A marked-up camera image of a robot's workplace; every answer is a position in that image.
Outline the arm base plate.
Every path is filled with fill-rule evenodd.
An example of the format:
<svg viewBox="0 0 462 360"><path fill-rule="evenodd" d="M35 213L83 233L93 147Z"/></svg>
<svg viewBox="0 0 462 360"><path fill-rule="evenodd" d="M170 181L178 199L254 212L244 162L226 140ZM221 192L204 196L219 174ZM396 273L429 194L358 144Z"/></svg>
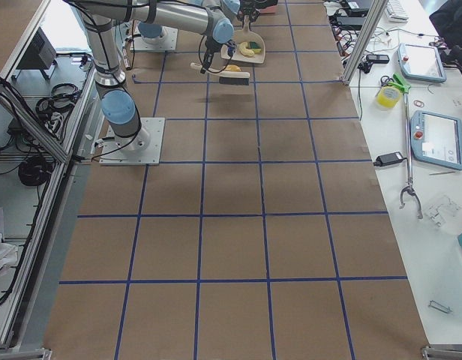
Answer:
<svg viewBox="0 0 462 360"><path fill-rule="evenodd" d="M133 30L130 48L138 53L175 52L179 31L164 26L157 37L143 37L138 28Z"/></svg>
<svg viewBox="0 0 462 360"><path fill-rule="evenodd" d="M141 129L136 138L115 136L109 125L99 163L107 166L158 165L161 159L165 118L141 118Z"/></svg>

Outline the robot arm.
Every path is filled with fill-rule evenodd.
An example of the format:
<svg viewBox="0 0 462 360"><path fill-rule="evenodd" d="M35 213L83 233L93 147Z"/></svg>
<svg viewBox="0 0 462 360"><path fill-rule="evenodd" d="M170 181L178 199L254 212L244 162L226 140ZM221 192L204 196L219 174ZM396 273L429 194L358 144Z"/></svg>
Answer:
<svg viewBox="0 0 462 360"><path fill-rule="evenodd" d="M143 23L193 32L213 46L233 39L233 21L253 1L150 1Z"/></svg>
<svg viewBox="0 0 462 360"><path fill-rule="evenodd" d="M114 40L113 22L136 20L143 25L167 26L202 35L206 39L200 72L209 71L215 53L232 40L239 1L69 1L79 11L97 73L100 104L119 149L145 149L150 135L143 129L139 110L126 89Z"/></svg>

